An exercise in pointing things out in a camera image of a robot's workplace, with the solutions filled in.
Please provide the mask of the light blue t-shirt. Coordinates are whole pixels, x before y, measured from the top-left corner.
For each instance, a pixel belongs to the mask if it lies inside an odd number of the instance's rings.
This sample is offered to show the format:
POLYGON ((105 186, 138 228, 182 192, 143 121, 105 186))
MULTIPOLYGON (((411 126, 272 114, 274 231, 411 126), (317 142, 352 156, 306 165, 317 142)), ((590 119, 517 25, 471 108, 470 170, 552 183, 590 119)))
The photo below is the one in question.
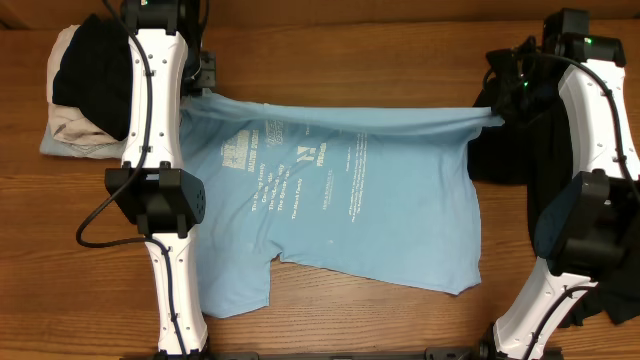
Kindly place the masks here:
POLYGON ((274 259, 457 295, 479 284, 471 140, 487 108, 330 108, 188 99, 180 143, 206 190, 202 310, 269 302, 274 259))

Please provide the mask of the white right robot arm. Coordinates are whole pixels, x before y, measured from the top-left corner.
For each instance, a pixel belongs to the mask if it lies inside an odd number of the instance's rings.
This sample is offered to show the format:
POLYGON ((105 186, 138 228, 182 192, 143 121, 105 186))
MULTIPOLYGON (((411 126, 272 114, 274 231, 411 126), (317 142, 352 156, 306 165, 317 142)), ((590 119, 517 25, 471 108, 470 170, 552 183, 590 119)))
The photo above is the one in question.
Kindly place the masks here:
POLYGON ((586 11, 546 18, 541 38, 487 54, 477 104, 502 118, 469 148, 478 181, 527 188, 534 269, 464 359, 558 359, 546 344, 588 294, 639 266, 639 156, 620 40, 589 31, 586 11))

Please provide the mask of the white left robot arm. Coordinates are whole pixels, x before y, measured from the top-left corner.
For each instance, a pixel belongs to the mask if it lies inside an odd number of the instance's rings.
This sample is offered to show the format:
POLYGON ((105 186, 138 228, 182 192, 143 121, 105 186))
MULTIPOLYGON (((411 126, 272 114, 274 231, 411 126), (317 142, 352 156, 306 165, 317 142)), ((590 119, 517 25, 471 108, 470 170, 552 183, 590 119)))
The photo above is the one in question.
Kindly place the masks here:
POLYGON ((149 252, 160 330, 157 359, 208 359, 193 245, 206 197, 180 147, 180 100, 215 82, 201 51, 201 1, 126 1, 132 66, 130 123, 121 164, 105 185, 149 252))

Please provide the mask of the black folded garment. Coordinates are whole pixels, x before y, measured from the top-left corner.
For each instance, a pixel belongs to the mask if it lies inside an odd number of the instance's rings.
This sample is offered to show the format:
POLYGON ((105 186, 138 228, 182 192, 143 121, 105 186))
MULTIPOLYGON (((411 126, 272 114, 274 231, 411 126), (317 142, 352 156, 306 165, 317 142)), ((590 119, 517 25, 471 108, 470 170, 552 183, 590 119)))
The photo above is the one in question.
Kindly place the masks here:
POLYGON ((53 79, 52 100, 73 107, 117 141, 127 138, 132 96, 129 36, 92 14, 74 32, 53 79))

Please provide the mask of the beige folded garment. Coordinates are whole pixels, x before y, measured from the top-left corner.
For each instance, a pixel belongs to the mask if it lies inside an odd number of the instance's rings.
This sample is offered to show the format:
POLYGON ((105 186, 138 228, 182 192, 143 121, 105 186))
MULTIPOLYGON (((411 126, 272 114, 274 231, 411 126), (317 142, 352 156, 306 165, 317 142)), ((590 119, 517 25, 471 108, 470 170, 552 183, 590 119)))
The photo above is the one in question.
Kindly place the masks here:
POLYGON ((55 76, 60 70, 62 57, 78 28, 79 25, 71 25, 58 34, 47 61, 46 98, 49 133, 55 140, 74 145, 114 144, 117 140, 90 122, 77 107, 57 105, 53 102, 55 76))

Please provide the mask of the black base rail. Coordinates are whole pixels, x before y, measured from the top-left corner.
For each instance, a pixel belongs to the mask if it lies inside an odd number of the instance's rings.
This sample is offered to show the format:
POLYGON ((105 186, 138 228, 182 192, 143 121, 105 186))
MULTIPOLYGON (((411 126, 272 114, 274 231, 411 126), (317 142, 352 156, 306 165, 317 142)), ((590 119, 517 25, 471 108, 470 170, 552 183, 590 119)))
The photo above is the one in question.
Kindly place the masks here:
POLYGON ((265 355, 257 352, 211 353, 210 360, 473 360, 477 356, 470 347, 432 347, 404 352, 340 352, 265 355))

